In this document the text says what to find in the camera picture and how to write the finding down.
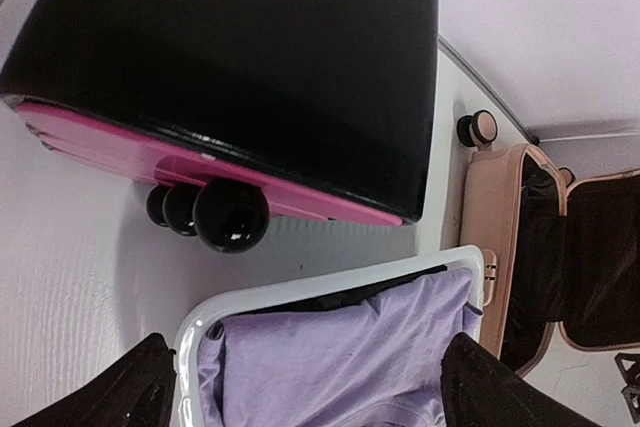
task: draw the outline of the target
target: black wheel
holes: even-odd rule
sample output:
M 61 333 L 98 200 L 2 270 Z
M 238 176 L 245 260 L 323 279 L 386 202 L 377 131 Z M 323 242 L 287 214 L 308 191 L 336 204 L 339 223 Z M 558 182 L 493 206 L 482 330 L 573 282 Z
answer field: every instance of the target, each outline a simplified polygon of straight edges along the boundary
M 218 252 L 239 253 L 264 237 L 269 204 L 258 187 L 215 179 L 200 191 L 193 217 L 205 244 Z
M 147 215 L 154 224 L 160 227 L 169 227 L 162 212 L 162 204 L 167 192 L 169 192 L 169 187 L 157 185 L 147 197 Z
M 564 184 L 569 187 L 576 181 L 576 174 L 573 173 L 571 169 L 568 167 L 561 167 L 558 169 L 560 174 L 562 174 L 562 178 L 564 179 Z
M 458 124 L 456 125 L 456 132 L 458 134 L 458 140 L 465 147 L 475 147 L 476 144 L 473 141 L 473 137 L 471 137 L 471 120 L 473 116 L 465 115 L 458 120 Z
M 169 189 L 162 202 L 162 214 L 171 230 L 185 237 L 194 237 L 193 204 L 200 187 L 191 184 L 176 184 Z
M 479 110 L 471 119 L 471 131 L 482 145 L 489 145 L 498 138 L 498 123 L 488 110 Z

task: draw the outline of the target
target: black fabric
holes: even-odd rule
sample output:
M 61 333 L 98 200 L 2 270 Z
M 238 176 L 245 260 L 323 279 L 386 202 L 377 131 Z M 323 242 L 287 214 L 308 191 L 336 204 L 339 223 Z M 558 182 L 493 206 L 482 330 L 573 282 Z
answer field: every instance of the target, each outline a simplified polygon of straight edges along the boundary
M 524 159 L 518 243 L 500 359 L 519 370 L 534 358 L 548 321 L 562 318 L 561 261 L 565 219 L 558 215 L 553 177 L 529 156 Z
M 277 305 L 267 309 L 255 311 L 255 314 L 264 314 L 269 312 L 325 312 L 329 310 L 341 309 L 352 305 L 358 305 L 360 302 L 373 297 L 385 290 L 397 287 L 402 284 L 413 282 L 423 275 L 437 274 L 445 272 L 447 267 L 444 265 L 432 267 L 431 269 L 422 270 L 413 274 L 403 275 L 394 279 L 377 282 L 375 284 L 356 287 L 355 289 L 343 290 L 313 299 L 305 299 L 288 304 Z
M 597 427 L 518 378 L 466 334 L 447 349 L 441 383 L 448 427 Z
M 640 176 L 579 185 L 569 196 L 564 327 L 582 347 L 640 342 Z
M 173 355 L 152 334 L 85 387 L 14 427 L 168 427 Z

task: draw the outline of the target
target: beige suitcase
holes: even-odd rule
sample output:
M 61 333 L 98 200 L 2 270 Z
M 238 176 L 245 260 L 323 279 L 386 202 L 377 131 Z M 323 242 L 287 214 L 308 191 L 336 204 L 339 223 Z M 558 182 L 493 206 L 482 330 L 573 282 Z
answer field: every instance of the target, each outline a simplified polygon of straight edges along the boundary
M 492 151 L 491 120 L 478 112 L 458 128 L 479 147 L 461 244 L 487 263 L 481 345 L 520 375 L 556 322 L 579 350 L 640 346 L 640 170 L 574 182 L 533 145 Z

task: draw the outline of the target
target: lavender shirt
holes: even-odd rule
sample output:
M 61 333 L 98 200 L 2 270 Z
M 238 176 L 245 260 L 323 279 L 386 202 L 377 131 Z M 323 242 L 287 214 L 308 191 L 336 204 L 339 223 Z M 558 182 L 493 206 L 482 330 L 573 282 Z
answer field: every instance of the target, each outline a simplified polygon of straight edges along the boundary
M 467 269 L 330 312 L 219 322 L 198 351 L 206 427 L 445 425 L 440 362 L 480 315 Z

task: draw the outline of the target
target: suitcase handle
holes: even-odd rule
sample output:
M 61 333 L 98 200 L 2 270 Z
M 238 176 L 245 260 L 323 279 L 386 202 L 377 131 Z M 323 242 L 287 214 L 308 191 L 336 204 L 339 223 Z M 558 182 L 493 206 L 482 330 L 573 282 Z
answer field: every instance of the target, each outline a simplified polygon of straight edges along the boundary
M 484 257 L 484 306 L 493 301 L 493 293 L 496 288 L 496 276 L 498 275 L 498 257 L 493 250 L 483 250 Z

